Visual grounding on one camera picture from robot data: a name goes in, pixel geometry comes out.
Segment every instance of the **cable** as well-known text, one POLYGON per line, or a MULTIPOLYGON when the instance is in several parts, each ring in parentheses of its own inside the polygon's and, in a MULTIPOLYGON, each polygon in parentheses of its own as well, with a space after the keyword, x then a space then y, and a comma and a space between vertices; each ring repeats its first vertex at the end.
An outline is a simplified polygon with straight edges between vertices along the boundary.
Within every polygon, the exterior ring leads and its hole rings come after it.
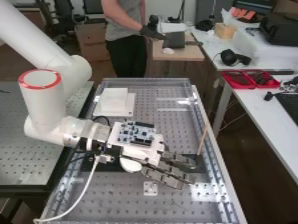
POLYGON ((217 58, 217 56, 219 56, 220 54, 221 54, 221 53, 219 53, 219 54, 215 56, 215 58, 213 58, 212 62, 215 62, 215 60, 216 60, 216 58, 217 58))
POLYGON ((228 126, 231 126, 236 121, 239 121, 244 116, 247 115, 247 113, 244 113, 240 117, 237 117, 232 122, 229 122, 225 127, 220 130, 223 131, 225 128, 228 128, 228 126))
POLYGON ((99 120, 100 118, 104 118, 107 120, 108 126, 111 127, 111 122, 109 122, 109 118, 106 116, 99 116, 94 118, 94 121, 96 122, 96 120, 99 120))
POLYGON ((70 164, 71 164, 71 163, 75 163, 78 160, 86 159, 87 157, 91 157, 91 156, 94 156, 94 154, 87 153, 83 157, 79 157, 79 158, 74 159, 74 160, 70 162, 70 164))
POLYGON ((240 103, 240 101, 235 101, 235 102, 232 102, 231 103, 231 105, 228 106, 228 108, 227 108, 227 110, 229 110, 236 104, 239 104, 240 103))
POLYGON ((217 6, 217 0, 215 0, 213 2, 213 9, 212 9, 212 15, 215 16, 215 12, 216 12, 216 6, 217 6))
POLYGON ((39 224, 39 223, 43 223, 43 222, 51 222, 51 221, 54 221, 54 220, 58 220, 58 219, 63 218, 66 215, 68 215, 68 214, 71 213, 71 211, 72 211, 72 210, 75 209, 75 207, 78 206, 78 204, 79 204, 79 202, 82 201, 82 198, 83 198, 83 196, 84 196, 84 194, 86 194, 86 192, 87 192, 87 189, 88 189, 88 187, 90 187, 91 180, 92 180, 92 176, 94 176, 94 174, 95 174, 96 166, 98 166, 99 162, 100 162, 100 157, 96 156, 95 163, 94 163, 94 167, 92 167, 92 171, 91 171, 91 175, 90 175, 90 178, 88 178, 88 181, 87 181, 84 190, 83 190, 82 195, 80 195, 80 197, 78 198, 75 204, 72 205, 72 207, 71 207, 71 208, 70 208, 62 215, 58 215, 58 216, 55 216, 55 217, 52 217, 52 218, 48 218, 48 219, 34 219, 34 223, 35 223, 35 224, 39 224))

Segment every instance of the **white object in hand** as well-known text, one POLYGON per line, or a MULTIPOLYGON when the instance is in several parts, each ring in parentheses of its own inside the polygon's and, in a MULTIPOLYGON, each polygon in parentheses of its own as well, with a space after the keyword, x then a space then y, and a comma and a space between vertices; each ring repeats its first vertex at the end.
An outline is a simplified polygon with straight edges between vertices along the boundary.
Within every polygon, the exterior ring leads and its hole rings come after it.
POLYGON ((163 53, 164 53, 164 54, 175 54, 175 50, 171 49, 171 48, 164 48, 164 49, 163 49, 163 53))

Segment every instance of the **cardboard box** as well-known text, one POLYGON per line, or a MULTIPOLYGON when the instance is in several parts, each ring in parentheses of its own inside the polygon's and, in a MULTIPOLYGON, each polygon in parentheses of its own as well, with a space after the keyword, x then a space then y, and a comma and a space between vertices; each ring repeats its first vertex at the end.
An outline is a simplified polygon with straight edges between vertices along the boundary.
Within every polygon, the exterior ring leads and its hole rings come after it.
POLYGON ((23 15, 30 19, 30 21, 44 31, 44 19, 40 11, 22 11, 23 15))
POLYGON ((106 24, 83 24, 76 26, 79 42, 83 43, 106 43, 106 24))
POLYGON ((107 61, 111 58, 106 43, 82 45, 82 55, 90 62, 107 61))
POLYGON ((221 39, 233 39, 237 28, 235 26, 227 26, 224 23, 216 24, 216 35, 221 39))
POLYGON ((109 60, 106 45, 106 24, 84 24, 76 26, 76 35, 82 48, 82 55, 90 61, 109 60))

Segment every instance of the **black cable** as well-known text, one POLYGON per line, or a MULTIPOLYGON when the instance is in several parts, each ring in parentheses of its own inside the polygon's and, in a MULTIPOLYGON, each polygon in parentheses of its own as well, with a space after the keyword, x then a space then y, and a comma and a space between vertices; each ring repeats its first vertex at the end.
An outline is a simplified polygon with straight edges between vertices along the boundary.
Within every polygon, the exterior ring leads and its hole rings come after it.
POLYGON ((106 121, 107 121, 107 123, 108 123, 108 126, 111 127, 111 122, 109 122, 109 118, 108 117, 106 117, 106 116, 98 116, 98 117, 95 117, 94 118, 94 121, 96 122, 99 119, 102 119, 102 118, 104 118, 106 119, 106 121))
POLYGON ((181 19, 184 21, 184 11, 185 11, 185 0, 183 1, 183 5, 181 5, 181 9, 180 9, 180 15, 179 15, 179 19, 181 19))
POLYGON ((221 54, 221 53, 219 53, 219 54, 215 56, 215 58, 213 58, 212 62, 215 62, 215 60, 216 60, 216 58, 217 58, 217 56, 219 56, 220 54, 221 54))
POLYGON ((71 163, 75 163, 76 161, 79 161, 79 160, 82 160, 82 159, 88 158, 88 157, 91 157, 91 156, 94 156, 94 154, 87 153, 83 157, 79 157, 79 158, 74 159, 74 160, 70 162, 70 164, 71 164, 71 163))

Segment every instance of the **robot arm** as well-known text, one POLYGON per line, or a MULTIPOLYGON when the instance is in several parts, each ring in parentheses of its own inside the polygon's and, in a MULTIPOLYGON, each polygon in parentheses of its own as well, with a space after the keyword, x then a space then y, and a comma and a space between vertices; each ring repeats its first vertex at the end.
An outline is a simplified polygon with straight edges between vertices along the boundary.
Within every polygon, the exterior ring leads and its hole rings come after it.
POLYGON ((193 169, 195 161, 167 151, 163 135, 153 133, 153 129, 151 139, 140 145, 141 137, 136 142, 119 140, 119 135, 127 133, 121 130, 133 127, 128 123, 116 122, 111 133, 109 126, 67 116, 66 100, 90 80, 91 65, 83 57, 64 52, 7 0, 0 0, 0 39, 38 68, 19 78, 30 112, 24 125, 28 137, 72 148, 83 144, 88 151, 99 152, 100 162, 113 162, 117 157, 124 170, 141 172, 173 188, 195 183, 192 176, 173 167, 193 169), (121 147, 119 154, 113 146, 121 147))

